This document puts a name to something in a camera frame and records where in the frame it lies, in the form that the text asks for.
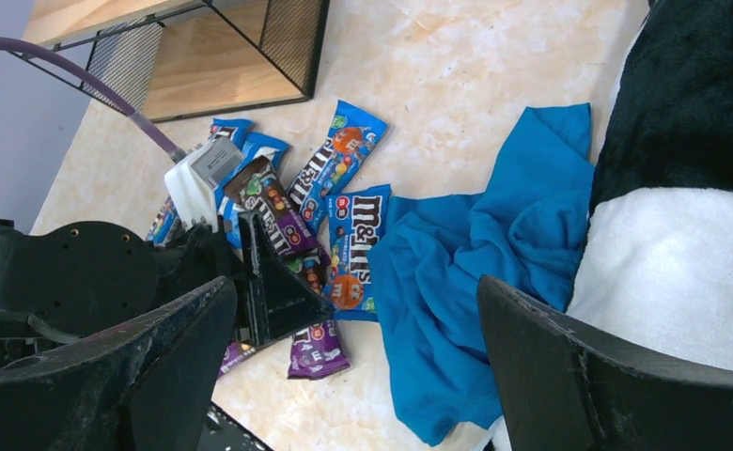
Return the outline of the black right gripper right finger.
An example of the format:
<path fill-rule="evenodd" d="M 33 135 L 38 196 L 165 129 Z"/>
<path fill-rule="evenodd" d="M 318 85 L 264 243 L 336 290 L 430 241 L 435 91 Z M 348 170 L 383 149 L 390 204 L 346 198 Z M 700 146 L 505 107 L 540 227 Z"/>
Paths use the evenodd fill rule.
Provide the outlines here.
<path fill-rule="evenodd" d="M 733 450 L 733 371 L 650 350 L 485 275 L 476 299 L 515 450 Z"/>

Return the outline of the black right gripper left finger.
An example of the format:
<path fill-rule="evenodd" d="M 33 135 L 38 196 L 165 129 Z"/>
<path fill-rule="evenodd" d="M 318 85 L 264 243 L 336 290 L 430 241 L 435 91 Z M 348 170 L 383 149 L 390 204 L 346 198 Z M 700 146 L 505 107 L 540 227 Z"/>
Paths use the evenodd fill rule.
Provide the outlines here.
<path fill-rule="evenodd" d="M 219 277 L 0 368 L 0 450 L 195 450 L 237 308 Z"/>

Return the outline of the black white checkered pillow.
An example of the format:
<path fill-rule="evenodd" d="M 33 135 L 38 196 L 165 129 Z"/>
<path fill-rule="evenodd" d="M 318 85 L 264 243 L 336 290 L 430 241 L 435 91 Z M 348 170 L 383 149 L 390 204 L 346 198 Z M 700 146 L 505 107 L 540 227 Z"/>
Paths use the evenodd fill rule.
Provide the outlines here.
<path fill-rule="evenodd" d="M 733 1 L 652 1 L 624 62 L 565 312 L 733 371 Z"/>

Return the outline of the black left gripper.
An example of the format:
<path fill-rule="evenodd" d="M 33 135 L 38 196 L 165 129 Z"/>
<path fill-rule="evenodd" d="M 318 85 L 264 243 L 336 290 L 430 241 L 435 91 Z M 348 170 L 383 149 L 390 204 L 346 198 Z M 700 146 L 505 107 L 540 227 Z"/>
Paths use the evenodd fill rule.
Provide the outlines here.
<path fill-rule="evenodd" d="M 240 274 L 240 259 L 207 225 L 157 245 L 102 221 L 33 236 L 0 220 L 0 368 Z"/>

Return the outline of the blue candy bag left upper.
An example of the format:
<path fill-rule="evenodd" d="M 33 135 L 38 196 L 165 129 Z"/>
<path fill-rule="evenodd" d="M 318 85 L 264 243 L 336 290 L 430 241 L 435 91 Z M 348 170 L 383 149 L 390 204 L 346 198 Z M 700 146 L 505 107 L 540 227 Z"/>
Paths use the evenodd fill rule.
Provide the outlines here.
<path fill-rule="evenodd" d="M 219 118 L 212 120 L 209 130 L 209 141 L 227 139 L 242 150 L 248 134 L 253 130 L 255 123 L 246 118 Z"/>

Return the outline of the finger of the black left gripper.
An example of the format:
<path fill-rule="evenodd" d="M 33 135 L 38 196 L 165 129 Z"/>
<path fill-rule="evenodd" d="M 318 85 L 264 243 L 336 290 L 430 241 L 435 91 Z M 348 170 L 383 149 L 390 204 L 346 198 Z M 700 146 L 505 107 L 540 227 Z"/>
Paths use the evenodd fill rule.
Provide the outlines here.
<path fill-rule="evenodd" d="M 294 335 L 313 292 L 289 269 L 254 211 L 239 214 L 244 273 L 237 280 L 237 340 L 256 348 Z"/>

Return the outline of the blue candy bag near cloth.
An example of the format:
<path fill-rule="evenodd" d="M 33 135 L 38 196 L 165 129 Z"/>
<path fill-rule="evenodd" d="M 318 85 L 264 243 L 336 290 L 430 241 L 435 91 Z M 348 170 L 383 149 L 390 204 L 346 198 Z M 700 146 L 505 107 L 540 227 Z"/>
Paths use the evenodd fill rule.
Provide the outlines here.
<path fill-rule="evenodd" d="M 385 233 L 391 195 L 383 184 L 327 198 L 331 266 L 323 295 L 336 319 L 377 319 L 367 254 Z"/>

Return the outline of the blue candy bag back side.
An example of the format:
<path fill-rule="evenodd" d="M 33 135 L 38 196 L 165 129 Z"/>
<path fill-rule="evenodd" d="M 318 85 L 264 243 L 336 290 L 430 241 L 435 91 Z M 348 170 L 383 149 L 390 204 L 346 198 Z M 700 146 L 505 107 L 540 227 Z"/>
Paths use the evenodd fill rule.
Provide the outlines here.
<path fill-rule="evenodd" d="M 231 188 L 241 188 L 254 174 L 260 163 L 269 162 L 275 172 L 278 171 L 281 161 L 289 151 L 289 143 L 261 132 L 250 132 L 243 142 L 241 153 L 242 162 L 227 176 L 214 191 L 215 204 L 218 215 L 223 220 L 223 232 L 228 243 L 234 249 L 242 248 L 239 213 L 244 211 L 237 197 L 226 194 L 226 186 L 232 181 L 236 183 Z"/>

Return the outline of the purple candy bag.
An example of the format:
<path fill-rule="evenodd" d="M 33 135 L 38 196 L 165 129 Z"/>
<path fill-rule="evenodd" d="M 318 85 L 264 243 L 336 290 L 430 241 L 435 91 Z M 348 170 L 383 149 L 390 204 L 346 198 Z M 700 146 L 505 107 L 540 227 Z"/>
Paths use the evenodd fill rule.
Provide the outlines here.
<path fill-rule="evenodd" d="M 229 197 L 237 197 L 245 211 L 256 212 L 276 253 L 281 257 L 317 248 L 316 236 L 294 209 L 285 188 L 269 162 L 260 163 L 257 171 L 241 188 L 226 186 Z"/>
<path fill-rule="evenodd" d="M 351 361 L 333 320 L 333 308 L 322 299 L 330 258 L 321 246 L 286 260 L 289 269 L 313 292 L 300 307 L 303 327 L 294 333 L 289 353 L 289 380 L 320 380 L 349 369 Z"/>
<path fill-rule="evenodd" d="M 252 358 L 258 353 L 258 348 L 242 342 L 232 342 L 225 350 L 223 361 L 220 364 L 217 379 L 222 378 L 234 367 Z"/>

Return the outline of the purple candy bag bottom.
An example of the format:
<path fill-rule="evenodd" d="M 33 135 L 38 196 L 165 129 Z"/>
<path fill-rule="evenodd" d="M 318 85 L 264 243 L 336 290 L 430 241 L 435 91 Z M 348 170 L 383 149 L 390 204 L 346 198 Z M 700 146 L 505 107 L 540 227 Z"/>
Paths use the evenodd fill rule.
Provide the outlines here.
<path fill-rule="evenodd" d="M 220 364 L 217 379 L 222 378 L 234 367 L 252 358 L 258 353 L 258 348 L 242 342 L 232 342 L 225 350 L 223 361 Z"/>

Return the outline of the blue candy bag leftmost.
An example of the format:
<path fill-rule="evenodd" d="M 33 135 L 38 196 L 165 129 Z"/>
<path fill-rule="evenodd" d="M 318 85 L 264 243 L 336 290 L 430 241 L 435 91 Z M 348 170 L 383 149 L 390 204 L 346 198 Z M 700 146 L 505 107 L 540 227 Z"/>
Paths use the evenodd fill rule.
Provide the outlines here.
<path fill-rule="evenodd" d="M 183 232 L 183 223 L 172 198 L 168 196 L 148 230 L 146 241 L 155 245 L 167 245 Z"/>

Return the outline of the blue cloth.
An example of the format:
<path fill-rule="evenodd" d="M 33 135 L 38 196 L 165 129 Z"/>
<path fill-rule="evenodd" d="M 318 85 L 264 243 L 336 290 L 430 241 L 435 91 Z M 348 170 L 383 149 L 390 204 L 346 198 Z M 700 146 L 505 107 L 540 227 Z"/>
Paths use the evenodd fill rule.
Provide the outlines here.
<path fill-rule="evenodd" d="M 567 307 L 587 231 L 591 144 L 589 104 L 528 107 L 482 193 L 390 199 L 367 258 L 394 411 L 423 443 L 502 415 L 478 313 L 481 277 Z"/>

